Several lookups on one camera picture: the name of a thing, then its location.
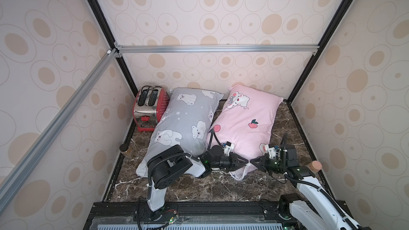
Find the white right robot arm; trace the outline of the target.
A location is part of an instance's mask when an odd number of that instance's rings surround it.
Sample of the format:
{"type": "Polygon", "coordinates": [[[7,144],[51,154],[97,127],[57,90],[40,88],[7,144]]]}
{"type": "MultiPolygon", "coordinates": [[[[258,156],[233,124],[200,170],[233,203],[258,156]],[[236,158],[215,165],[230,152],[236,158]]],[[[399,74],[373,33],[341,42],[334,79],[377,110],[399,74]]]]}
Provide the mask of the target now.
{"type": "Polygon", "coordinates": [[[368,230],[350,217],[322,187],[314,173],[300,166],[296,153],[281,151],[264,154],[250,161],[266,173],[282,173],[297,193],[280,196],[278,214],[284,220],[296,219],[308,230],[368,230]]]}

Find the grey polar bear pillow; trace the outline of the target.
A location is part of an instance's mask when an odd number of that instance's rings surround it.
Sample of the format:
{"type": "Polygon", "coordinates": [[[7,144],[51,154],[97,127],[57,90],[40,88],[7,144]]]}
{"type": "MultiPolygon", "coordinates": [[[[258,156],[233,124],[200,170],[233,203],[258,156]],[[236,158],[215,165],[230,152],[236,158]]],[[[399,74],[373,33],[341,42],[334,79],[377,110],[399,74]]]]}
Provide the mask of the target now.
{"type": "Polygon", "coordinates": [[[184,152],[193,156],[203,154],[214,114],[223,96],[222,93],[203,89],[174,89],[136,174],[147,177],[148,161],[175,145],[180,145],[184,152]]]}

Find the pink cat pillow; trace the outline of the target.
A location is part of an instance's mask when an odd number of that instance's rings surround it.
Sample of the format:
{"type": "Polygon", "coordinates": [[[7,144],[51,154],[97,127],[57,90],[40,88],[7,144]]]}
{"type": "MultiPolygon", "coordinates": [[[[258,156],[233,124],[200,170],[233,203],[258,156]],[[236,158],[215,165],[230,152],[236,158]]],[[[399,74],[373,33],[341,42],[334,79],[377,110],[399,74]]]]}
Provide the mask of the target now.
{"type": "Polygon", "coordinates": [[[206,145],[235,144],[234,152],[248,161],[264,154],[283,98],[244,85],[230,88],[222,112],[214,121],[206,145]]]}

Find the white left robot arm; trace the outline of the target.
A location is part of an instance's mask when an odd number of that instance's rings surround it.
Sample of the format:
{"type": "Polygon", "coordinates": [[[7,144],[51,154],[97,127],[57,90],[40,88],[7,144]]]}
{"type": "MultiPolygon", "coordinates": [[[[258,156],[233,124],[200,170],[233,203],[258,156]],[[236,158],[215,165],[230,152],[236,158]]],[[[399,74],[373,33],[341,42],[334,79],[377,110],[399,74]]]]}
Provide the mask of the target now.
{"type": "Polygon", "coordinates": [[[152,212],[161,209],[165,204],[167,188],[184,174],[204,178],[213,170],[233,172],[249,164],[247,159],[236,153],[227,154],[226,148],[216,145],[196,157],[184,152],[180,145],[175,145],[151,158],[147,163],[149,209],[152,212]]]}

